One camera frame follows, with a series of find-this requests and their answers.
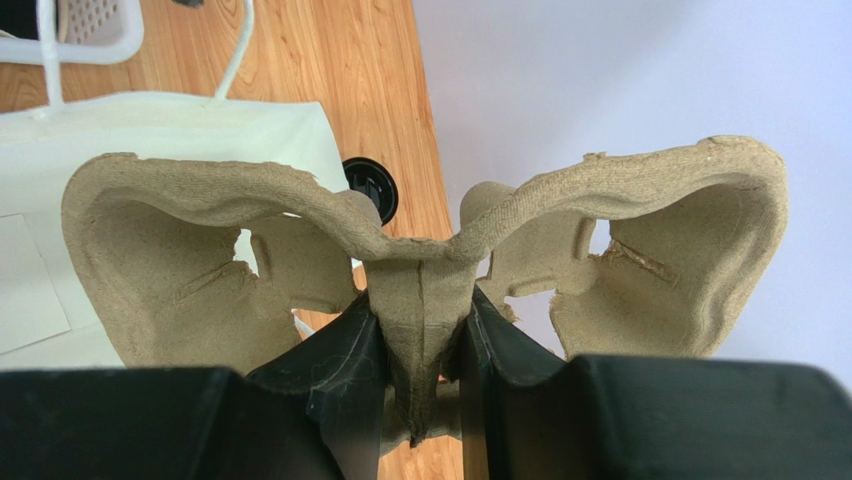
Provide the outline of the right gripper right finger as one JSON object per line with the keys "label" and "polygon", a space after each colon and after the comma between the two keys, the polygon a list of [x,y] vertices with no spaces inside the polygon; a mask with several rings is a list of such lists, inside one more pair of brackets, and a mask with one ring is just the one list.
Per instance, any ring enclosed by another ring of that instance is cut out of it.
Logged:
{"label": "right gripper right finger", "polygon": [[847,479],[851,398],[804,365],[564,361],[480,291],[459,340],[469,479]]}

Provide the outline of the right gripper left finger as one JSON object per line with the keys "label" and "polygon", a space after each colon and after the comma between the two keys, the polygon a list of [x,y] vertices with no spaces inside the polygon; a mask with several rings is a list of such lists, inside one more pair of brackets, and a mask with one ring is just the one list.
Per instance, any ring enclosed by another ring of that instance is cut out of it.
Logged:
{"label": "right gripper left finger", "polygon": [[357,298],[284,355],[228,368],[1,376],[5,479],[373,479],[387,356]]}

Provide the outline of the white paper bag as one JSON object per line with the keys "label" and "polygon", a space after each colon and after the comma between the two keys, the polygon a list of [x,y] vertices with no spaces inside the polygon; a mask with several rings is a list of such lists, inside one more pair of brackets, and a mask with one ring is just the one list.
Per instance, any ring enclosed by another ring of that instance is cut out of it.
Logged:
{"label": "white paper bag", "polygon": [[322,106],[226,95],[67,102],[56,7],[36,7],[45,106],[1,118],[1,368],[226,367],[298,345],[297,309],[356,295],[325,206],[352,191]]}

